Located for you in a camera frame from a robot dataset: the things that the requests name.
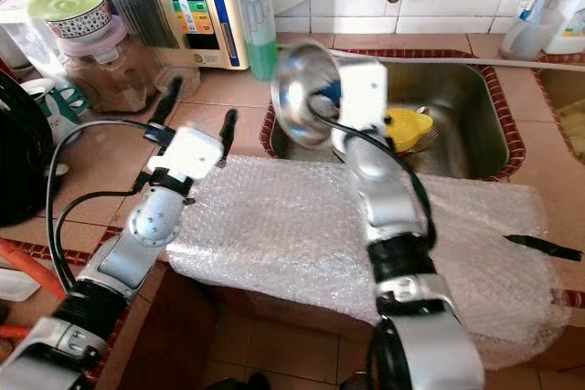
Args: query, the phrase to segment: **stainless steel bowl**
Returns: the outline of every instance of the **stainless steel bowl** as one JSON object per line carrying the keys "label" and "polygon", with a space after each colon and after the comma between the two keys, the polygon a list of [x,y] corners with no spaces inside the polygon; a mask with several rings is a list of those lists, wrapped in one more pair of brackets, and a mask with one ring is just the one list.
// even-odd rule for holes
{"label": "stainless steel bowl", "polygon": [[[309,112],[307,99],[336,81],[339,71],[334,58],[320,44],[305,40],[285,49],[271,85],[272,105],[280,126],[295,143],[309,149],[331,144],[331,128]],[[325,116],[336,113],[325,97],[315,97],[312,104]]]}

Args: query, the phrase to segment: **green lid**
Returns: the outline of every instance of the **green lid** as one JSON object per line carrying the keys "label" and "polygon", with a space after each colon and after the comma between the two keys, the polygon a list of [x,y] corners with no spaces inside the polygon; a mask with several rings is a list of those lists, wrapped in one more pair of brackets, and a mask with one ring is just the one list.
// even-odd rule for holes
{"label": "green lid", "polygon": [[81,16],[98,6],[103,0],[30,0],[28,14],[49,22]]}

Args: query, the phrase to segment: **bubble wrap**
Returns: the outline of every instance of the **bubble wrap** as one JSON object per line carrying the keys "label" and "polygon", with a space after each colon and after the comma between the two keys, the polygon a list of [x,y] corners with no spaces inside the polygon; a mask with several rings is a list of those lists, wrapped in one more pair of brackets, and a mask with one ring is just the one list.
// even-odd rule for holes
{"label": "bubble wrap", "polygon": [[[431,256],[485,367],[544,351],[569,317],[551,304],[558,278],[546,255],[503,238],[543,235],[534,190],[425,175],[421,181],[439,236]],[[167,248],[175,271],[378,321],[361,216],[343,164],[234,156],[191,196],[197,202]]]}

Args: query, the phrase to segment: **yellow object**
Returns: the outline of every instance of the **yellow object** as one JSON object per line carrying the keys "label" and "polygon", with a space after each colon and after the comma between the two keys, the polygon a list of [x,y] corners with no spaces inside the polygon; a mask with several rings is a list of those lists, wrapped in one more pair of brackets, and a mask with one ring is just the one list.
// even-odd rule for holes
{"label": "yellow object", "polygon": [[391,122],[386,126],[386,136],[392,138],[397,153],[411,149],[422,136],[432,130],[432,117],[409,109],[387,109]]}

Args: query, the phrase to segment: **orange hose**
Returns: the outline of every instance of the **orange hose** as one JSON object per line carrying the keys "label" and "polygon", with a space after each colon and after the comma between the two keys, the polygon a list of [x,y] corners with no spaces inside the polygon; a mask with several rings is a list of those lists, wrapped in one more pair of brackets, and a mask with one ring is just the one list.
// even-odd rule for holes
{"label": "orange hose", "polygon": [[13,338],[26,338],[30,329],[28,326],[2,326],[0,325],[0,340]]}
{"label": "orange hose", "polygon": [[65,299],[65,291],[61,287],[57,276],[50,269],[45,268],[32,256],[1,237],[0,256],[36,280],[43,288],[46,288],[48,292],[57,297],[59,301]]}

